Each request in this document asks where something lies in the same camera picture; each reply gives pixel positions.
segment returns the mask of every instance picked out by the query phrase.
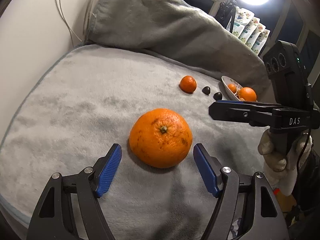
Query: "gray fabric surface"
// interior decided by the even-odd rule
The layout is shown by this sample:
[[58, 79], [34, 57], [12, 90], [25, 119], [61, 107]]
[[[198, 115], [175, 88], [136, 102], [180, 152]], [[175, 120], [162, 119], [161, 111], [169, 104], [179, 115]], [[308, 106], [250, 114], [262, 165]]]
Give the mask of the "gray fabric surface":
[[263, 62], [213, 17], [183, 0], [99, 0], [87, 39], [149, 49], [220, 80], [226, 75], [259, 96], [270, 84]]
[[[194, 94], [178, 87], [192, 75]], [[210, 86], [206, 96], [202, 87]], [[0, 149], [0, 193], [23, 216], [31, 217], [49, 177], [75, 174], [93, 165], [113, 143], [123, 158], [110, 190], [100, 200], [116, 239], [200, 239], [216, 199], [207, 192], [192, 149], [209, 154], [237, 172], [262, 169], [257, 152], [264, 128], [212, 120], [208, 106], [219, 82], [162, 59], [88, 45], [63, 58], [22, 105]], [[132, 125], [143, 113], [169, 108], [188, 122], [193, 145], [170, 169], [139, 161], [128, 147]], [[79, 212], [75, 211], [76, 220]], [[78, 228], [84, 236], [83, 228]]]

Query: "camera lens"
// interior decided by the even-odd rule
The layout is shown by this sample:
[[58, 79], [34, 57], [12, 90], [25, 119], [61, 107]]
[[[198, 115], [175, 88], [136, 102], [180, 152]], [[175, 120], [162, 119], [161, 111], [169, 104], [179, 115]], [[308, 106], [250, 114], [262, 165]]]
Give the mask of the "camera lens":
[[278, 72], [278, 71], [279, 71], [278, 61], [276, 60], [275, 57], [273, 57], [273, 58], [271, 59], [271, 66], [272, 66], [272, 69], [273, 69], [275, 72]]
[[279, 54], [279, 62], [282, 67], [285, 67], [286, 61], [282, 53]]
[[266, 64], [266, 69], [267, 69], [268, 74], [270, 74], [271, 73], [271, 66], [269, 63]]

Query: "floral patterned bowl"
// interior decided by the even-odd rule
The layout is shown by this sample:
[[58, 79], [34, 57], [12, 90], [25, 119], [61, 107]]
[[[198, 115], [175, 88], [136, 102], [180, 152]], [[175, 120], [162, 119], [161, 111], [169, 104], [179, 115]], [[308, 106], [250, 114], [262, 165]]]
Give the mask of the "floral patterned bowl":
[[236, 95], [234, 93], [231, 92], [231, 90], [228, 88], [229, 84], [234, 84], [237, 88], [237, 91], [240, 90], [242, 88], [242, 86], [240, 86], [236, 81], [234, 81], [233, 79], [227, 77], [227, 76], [222, 76], [221, 77], [222, 83], [224, 85], [224, 88], [227, 92], [227, 95], [229, 97], [230, 100], [234, 100], [234, 101], [240, 101], [239, 98], [236, 97]]

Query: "detergent pouch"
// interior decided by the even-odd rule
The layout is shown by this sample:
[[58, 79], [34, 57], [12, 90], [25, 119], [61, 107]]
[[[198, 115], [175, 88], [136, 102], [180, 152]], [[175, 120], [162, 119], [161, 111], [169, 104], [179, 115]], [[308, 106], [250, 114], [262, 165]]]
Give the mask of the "detergent pouch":
[[254, 42], [256, 41], [260, 33], [262, 33], [265, 30], [265, 28], [266, 27], [263, 24], [258, 23], [258, 27], [253, 31], [253, 33], [250, 35], [249, 39], [246, 42], [246, 45], [249, 48], [252, 48]]
[[[235, 22], [233, 24], [233, 31], [232, 34], [236, 36], [237, 38], [239, 35], [242, 33], [244, 30], [244, 27], [250, 23], [252, 17], [254, 16], [254, 13], [244, 9], [244, 8], [239, 8], [238, 6], [236, 7], [236, 17], [235, 17]], [[230, 26], [231, 26], [231, 19], [229, 21], [229, 24], [227, 26], [227, 31], [230, 31]]]
[[253, 17], [252, 20], [244, 27], [244, 30], [241, 32], [239, 39], [245, 44], [250, 38], [251, 34], [258, 27], [260, 19]]
[[269, 36], [270, 31], [269, 30], [264, 30], [262, 33], [259, 34], [258, 38], [254, 42], [252, 46], [252, 50], [258, 55], [263, 47], [263, 45], [266, 43], [268, 36]]

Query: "black fruit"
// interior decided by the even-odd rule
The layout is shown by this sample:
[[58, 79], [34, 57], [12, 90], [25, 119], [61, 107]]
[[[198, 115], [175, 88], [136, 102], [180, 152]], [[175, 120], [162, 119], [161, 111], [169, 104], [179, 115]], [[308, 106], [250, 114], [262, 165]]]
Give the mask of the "black fruit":
[[222, 100], [222, 94], [221, 92], [217, 92], [213, 95], [213, 99], [215, 100]]
[[204, 87], [202, 89], [202, 92], [208, 96], [211, 92], [211, 89], [210, 89], [210, 87]]

